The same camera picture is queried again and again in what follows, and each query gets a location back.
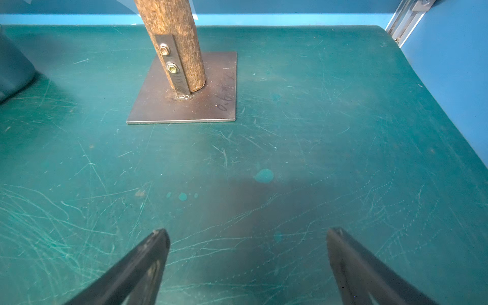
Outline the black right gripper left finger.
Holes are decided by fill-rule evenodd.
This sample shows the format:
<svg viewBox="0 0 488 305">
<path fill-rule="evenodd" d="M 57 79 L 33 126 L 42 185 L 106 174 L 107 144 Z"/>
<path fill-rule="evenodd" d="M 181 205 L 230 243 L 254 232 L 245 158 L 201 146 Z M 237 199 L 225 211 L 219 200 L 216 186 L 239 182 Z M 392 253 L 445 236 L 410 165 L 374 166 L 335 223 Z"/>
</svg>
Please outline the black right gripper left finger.
<svg viewBox="0 0 488 305">
<path fill-rule="evenodd" d="M 153 231 L 99 279 L 66 303 L 155 304 L 169 251 L 167 231 Z"/>
</svg>

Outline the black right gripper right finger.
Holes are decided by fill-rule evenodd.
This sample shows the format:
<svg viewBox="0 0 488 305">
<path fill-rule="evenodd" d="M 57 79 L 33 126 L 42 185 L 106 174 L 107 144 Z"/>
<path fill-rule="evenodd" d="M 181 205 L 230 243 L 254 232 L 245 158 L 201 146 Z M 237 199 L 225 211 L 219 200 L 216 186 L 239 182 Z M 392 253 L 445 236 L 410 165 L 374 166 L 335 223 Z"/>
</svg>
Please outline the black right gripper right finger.
<svg viewBox="0 0 488 305">
<path fill-rule="evenodd" d="M 328 230 L 327 249 L 343 304 L 436 304 L 344 229 Z"/>
</svg>

